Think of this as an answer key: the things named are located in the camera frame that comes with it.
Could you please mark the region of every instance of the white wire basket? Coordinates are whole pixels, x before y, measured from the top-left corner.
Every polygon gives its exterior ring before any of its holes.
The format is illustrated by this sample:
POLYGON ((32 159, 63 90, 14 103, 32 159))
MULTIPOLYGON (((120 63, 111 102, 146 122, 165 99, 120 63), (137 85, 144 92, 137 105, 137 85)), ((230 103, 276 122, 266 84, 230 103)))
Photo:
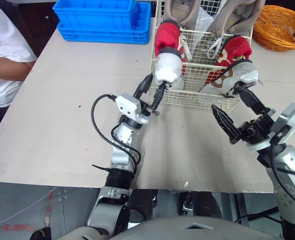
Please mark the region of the white wire basket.
MULTIPOLYGON (((159 25, 163 20, 165 1, 157 0, 155 23, 153 31, 153 46, 155 41, 155 35, 159 25)), ((202 0, 200 7, 207 12, 208 15, 214 17, 221 5, 221 0, 202 0)), ((190 63, 183 63, 185 73, 182 78, 184 81, 183 90, 166 90, 162 99, 164 104, 173 104, 183 107, 196 107, 201 109, 211 109, 211 105, 215 104, 224 111, 231 111, 231 109, 239 102, 238 98, 226 98, 221 95, 210 95, 200 93, 200 89, 205 85, 205 82, 212 72, 214 77, 218 77, 220 70, 224 67, 215 66, 218 56, 214 59, 210 59, 207 56, 209 47, 214 43, 215 39, 212 37, 211 32, 198 31, 200 29, 207 29, 211 24, 211 18, 204 18, 203 20, 196 21, 196 30, 181 30, 181 35, 185 36, 188 48, 192 55, 192 61, 190 63)), ((233 36, 232 34, 224 34, 222 42, 219 46, 219 53, 221 52, 224 42, 233 36)), ((244 35, 250 43, 252 38, 252 30, 244 35)), ((154 49, 152 50, 151 70, 154 73, 156 56, 154 49)), ((156 92, 157 86, 152 85, 150 88, 150 97, 153 98, 156 92)))

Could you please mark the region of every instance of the white t-shirt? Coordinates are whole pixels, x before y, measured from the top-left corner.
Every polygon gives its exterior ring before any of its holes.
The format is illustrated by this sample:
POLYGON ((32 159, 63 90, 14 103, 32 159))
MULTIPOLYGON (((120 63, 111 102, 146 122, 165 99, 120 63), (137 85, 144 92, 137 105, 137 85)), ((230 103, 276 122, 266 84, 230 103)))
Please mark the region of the white t-shirt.
MULTIPOLYGON (((34 62, 37 59, 22 34, 1 9, 0 58, 7 58, 20 63, 34 62)), ((12 103, 22 83, 22 81, 0 79, 0 108, 6 107, 12 103)))

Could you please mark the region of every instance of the person's arm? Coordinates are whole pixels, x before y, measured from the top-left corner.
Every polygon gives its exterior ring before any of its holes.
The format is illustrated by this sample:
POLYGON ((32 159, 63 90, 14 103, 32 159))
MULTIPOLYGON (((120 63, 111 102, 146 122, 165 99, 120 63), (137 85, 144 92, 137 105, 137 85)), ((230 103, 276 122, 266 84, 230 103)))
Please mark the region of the person's arm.
POLYGON ((24 81, 31 71, 33 62, 17 62, 0 57, 0 79, 10 81, 24 81))
POLYGON ((24 81, 36 59, 22 34, 0 9, 0 79, 24 81))

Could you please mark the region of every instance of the sneaker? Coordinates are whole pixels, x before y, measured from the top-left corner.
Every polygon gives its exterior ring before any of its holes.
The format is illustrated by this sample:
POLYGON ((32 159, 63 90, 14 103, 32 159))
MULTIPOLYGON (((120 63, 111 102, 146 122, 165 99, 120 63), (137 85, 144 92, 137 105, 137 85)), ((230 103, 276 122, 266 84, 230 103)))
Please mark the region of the sneaker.
POLYGON ((200 3, 201 0, 166 0, 163 19, 176 21, 180 27, 194 30, 200 3))
POLYGON ((264 3, 265 0, 227 0, 206 30, 209 33, 199 41, 197 51, 193 53, 194 62, 215 64, 224 33, 249 36, 264 3))
MULTIPOLYGON (((180 57, 183 63, 189 62, 192 59, 188 45, 185 42, 185 37, 181 35, 180 26, 177 22, 172 20, 163 21, 157 29, 154 41, 155 56, 158 57, 160 51, 168 48, 167 52, 177 51, 177 55, 180 57)), ((182 75, 186 73, 186 66, 182 67, 182 75)))
POLYGON ((200 89, 199 93, 234 98, 238 96, 234 92, 236 87, 249 88, 256 85, 258 81, 259 73, 254 64, 248 59, 241 59, 225 69, 215 81, 200 89))
MULTIPOLYGON (((229 67, 241 59, 249 59, 252 49, 249 41, 242 36, 234 35, 225 41, 215 66, 229 67)), ((205 81, 209 84, 221 76, 225 69, 211 71, 205 81)))
POLYGON ((182 90, 182 62, 187 58, 182 44, 179 25, 172 20, 165 20, 157 29, 154 41, 154 51, 157 57, 154 69, 154 80, 157 86, 167 82, 168 89, 182 90))

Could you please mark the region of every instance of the grey shoe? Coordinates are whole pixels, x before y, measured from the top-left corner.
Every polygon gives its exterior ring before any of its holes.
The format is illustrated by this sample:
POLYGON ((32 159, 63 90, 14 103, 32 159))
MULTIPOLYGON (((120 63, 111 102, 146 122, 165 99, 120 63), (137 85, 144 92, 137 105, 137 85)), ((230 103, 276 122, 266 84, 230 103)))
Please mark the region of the grey shoe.
POLYGON ((197 44, 193 63, 214 65, 225 41, 224 33, 249 36, 265 0, 227 0, 197 44))
POLYGON ((194 30, 201 0, 166 0, 164 20, 176 21, 180 27, 194 30))

